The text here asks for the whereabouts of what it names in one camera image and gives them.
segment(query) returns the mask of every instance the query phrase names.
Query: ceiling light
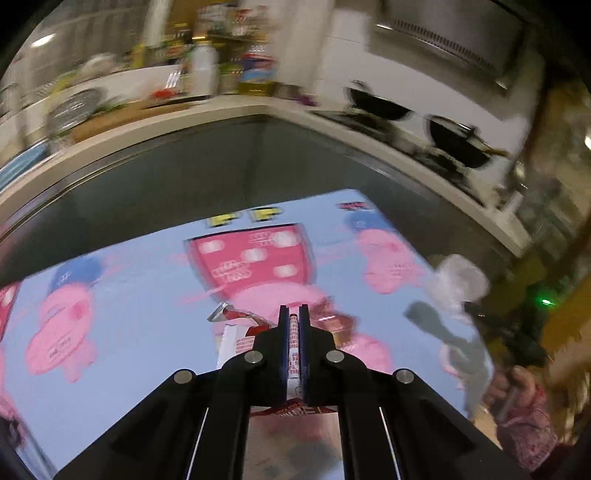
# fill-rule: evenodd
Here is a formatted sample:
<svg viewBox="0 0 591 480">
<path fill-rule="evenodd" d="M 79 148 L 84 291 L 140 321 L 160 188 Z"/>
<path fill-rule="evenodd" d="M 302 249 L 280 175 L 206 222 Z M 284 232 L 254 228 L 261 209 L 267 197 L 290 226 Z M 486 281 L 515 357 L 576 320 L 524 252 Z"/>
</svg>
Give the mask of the ceiling light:
<svg viewBox="0 0 591 480">
<path fill-rule="evenodd" d="M 33 48 L 37 48 L 37 47 L 42 47 L 43 45 L 49 43 L 53 37 L 55 37 L 56 34 L 52 33 L 50 35 L 46 35 L 45 37 L 41 37 L 39 40 L 35 40 L 33 43 L 31 43 L 31 47 Z"/>
</svg>

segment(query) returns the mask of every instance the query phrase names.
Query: white bottle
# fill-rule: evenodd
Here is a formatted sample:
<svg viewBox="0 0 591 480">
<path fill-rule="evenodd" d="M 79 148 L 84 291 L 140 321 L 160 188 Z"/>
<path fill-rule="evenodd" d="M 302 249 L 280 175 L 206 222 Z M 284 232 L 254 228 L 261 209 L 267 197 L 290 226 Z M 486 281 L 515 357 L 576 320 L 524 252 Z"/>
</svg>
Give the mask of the white bottle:
<svg viewBox="0 0 591 480">
<path fill-rule="evenodd" d="M 217 52 L 211 42 L 199 40 L 190 53 L 190 96 L 212 97 L 217 91 Z"/>
</svg>

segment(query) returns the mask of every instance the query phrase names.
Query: range hood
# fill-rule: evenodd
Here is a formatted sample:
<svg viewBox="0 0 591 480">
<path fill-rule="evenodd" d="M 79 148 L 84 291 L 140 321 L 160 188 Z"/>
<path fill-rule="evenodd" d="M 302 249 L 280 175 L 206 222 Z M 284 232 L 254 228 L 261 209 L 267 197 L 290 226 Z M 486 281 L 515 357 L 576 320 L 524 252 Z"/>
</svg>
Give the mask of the range hood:
<svg viewBox="0 0 591 480">
<path fill-rule="evenodd" d="M 507 88 L 525 23 L 491 0 L 380 0 L 375 28 Z"/>
</svg>

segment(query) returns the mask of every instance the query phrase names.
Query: gas stove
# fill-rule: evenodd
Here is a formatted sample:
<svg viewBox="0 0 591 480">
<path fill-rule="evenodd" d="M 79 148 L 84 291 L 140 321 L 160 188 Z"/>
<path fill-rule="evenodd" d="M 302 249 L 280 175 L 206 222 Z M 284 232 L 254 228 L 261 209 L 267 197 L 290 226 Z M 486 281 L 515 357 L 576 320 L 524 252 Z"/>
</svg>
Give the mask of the gas stove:
<svg viewBox="0 0 591 480">
<path fill-rule="evenodd" d="M 419 162 L 425 168 L 438 174 L 479 205 L 485 206 L 478 193 L 469 184 L 465 175 L 451 159 L 440 154 L 435 148 L 425 148 L 424 145 L 419 145 L 409 140 L 392 122 L 352 108 L 344 111 L 316 110 L 312 113 L 389 145 Z"/>
</svg>

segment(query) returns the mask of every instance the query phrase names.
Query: human hand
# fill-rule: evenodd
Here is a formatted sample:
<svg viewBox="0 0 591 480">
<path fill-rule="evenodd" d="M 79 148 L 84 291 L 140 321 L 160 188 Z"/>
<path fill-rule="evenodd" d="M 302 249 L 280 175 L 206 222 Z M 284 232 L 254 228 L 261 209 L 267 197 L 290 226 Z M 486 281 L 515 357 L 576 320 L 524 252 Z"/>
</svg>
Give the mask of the human hand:
<svg viewBox="0 0 591 480">
<path fill-rule="evenodd" d="M 519 366 L 513 367 L 509 373 L 512 383 L 507 374 L 500 369 L 495 371 L 491 385 L 482 397 L 482 402 L 487 408 L 491 408 L 498 400 L 505 400 L 509 389 L 514 385 L 519 388 L 519 395 L 515 402 L 516 407 L 528 407 L 535 396 L 535 378 L 527 369 Z"/>
</svg>

